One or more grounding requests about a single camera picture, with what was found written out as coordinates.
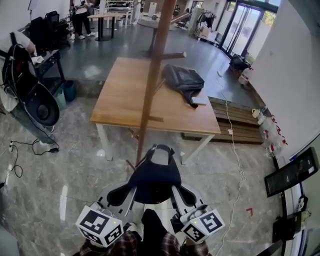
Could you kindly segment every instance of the black bag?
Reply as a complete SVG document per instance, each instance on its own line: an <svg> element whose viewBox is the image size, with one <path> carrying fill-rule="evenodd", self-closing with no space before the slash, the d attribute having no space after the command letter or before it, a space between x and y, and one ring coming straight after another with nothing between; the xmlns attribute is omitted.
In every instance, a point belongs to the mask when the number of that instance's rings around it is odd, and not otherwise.
<svg viewBox="0 0 320 256"><path fill-rule="evenodd" d="M195 70L167 64L162 71L162 77L171 89L183 95L191 107L198 107L198 104L193 103L192 97L198 95L205 81Z"/></svg>
<svg viewBox="0 0 320 256"><path fill-rule="evenodd" d="M155 149L168 153L168 164L158 164L151 161ZM144 158L135 167L128 186L136 187L135 201L142 204L159 204L169 199L171 187L181 185L181 177L173 158L174 151L166 145L153 145Z"/></svg>
<svg viewBox="0 0 320 256"><path fill-rule="evenodd" d="M5 58L2 69L3 89L39 124L53 126L60 115L58 104L48 89L39 83L27 49L17 43L13 32L10 37L12 46L9 52L0 51L0 56Z"/></svg>

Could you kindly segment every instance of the gray floor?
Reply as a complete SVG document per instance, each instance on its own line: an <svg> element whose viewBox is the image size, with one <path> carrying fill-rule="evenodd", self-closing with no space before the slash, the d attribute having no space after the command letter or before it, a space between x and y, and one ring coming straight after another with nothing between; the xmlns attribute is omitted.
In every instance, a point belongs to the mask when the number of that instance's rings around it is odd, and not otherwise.
<svg viewBox="0 0 320 256"><path fill-rule="evenodd" d="M90 123L95 103L93 98L77 98L61 113L54 131L59 153L36 156L29 146L17 145L17 163L23 167L23 175L21 178L13 172L9 175L8 184L0 190L0 210L1 224L17 238L21 255L71 256L77 252L84 238L75 221L84 205L94 201L104 186L127 181L132 174L126 159L134 161L137 142L127 129L111 127L107 131L113 161L97 156L102 146L95 125ZM32 142L34 138L9 115L0 114L1 153L10 139ZM180 151L187 151L195 143L182 140L178 133L148 131L145 149L152 144L172 147L183 182L197 189L222 216L226 228L207 239L210 252L215 255L230 223L241 177L228 143L209 143L189 165L182 166ZM267 198L266 195L264 177L274 167L264 156L264 149L240 144L235 147L246 181L219 255L255 256L272 241L272 224L282 211L281 201L277 196ZM1 181L5 180L6 170L15 157L16 153L8 151L0 156ZM136 221L141 217L142 207L134 205ZM253 209L253 216L246 211L248 208Z"/></svg>
<svg viewBox="0 0 320 256"><path fill-rule="evenodd" d="M93 22L92 27L97 27L97 24ZM105 34L110 32L110 29L104 30ZM137 24L115 31L111 41L97 42L93 37L76 39L71 43L71 48L61 53L65 77L71 80L105 81L117 57L144 58L143 53L150 46L152 33L151 28ZM223 77L219 81L229 101L252 108L256 106L251 93L242 88L227 70L230 60L212 44L198 41L194 36L189 36L187 31L178 28L169 32L165 52L186 52L186 58L166 62L196 69L205 81L208 96L225 99L217 81L217 71L220 71ZM54 76L57 73L58 70L53 68L48 75Z"/></svg>

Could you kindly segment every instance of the red tape mark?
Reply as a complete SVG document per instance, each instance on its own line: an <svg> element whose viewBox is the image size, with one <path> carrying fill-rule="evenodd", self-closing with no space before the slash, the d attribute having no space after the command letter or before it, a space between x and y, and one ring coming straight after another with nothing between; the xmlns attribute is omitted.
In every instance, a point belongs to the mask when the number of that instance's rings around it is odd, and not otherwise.
<svg viewBox="0 0 320 256"><path fill-rule="evenodd" d="M248 208L248 209L246 209L246 211L247 211L247 212L249 212L249 211L250 211L250 213L251 213L251 217L252 217L252 215L253 215L252 208Z"/></svg>

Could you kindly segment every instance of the wooden pole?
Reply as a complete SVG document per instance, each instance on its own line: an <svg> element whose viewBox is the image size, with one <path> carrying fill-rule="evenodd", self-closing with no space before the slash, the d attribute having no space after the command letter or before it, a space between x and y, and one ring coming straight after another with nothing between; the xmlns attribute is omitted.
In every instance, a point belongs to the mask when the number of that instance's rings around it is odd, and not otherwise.
<svg viewBox="0 0 320 256"><path fill-rule="evenodd" d="M142 116L140 122L140 133L138 141L138 149L136 154L136 164L139 163L144 147L144 141L147 132L148 120L150 116L152 100L154 96L154 90L157 86L158 75L161 68L161 60L166 47L169 28L171 25L171 18L174 13L176 1L164 0L161 17L155 37L153 52L151 55L151 63L149 68L148 79L146 83L146 89L144 94Z"/></svg>

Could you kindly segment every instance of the storage box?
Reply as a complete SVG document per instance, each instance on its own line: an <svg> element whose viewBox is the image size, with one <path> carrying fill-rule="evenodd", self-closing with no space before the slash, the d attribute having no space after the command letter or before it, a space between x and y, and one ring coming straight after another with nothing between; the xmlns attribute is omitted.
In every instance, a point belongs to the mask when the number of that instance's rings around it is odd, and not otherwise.
<svg viewBox="0 0 320 256"><path fill-rule="evenodd" d="M200 38L204 38L204 39L207 39L208 38L208 35L209 35L209 28L207 27L202 27L200 29L200 33L199 33L199 37Z"/></svg>

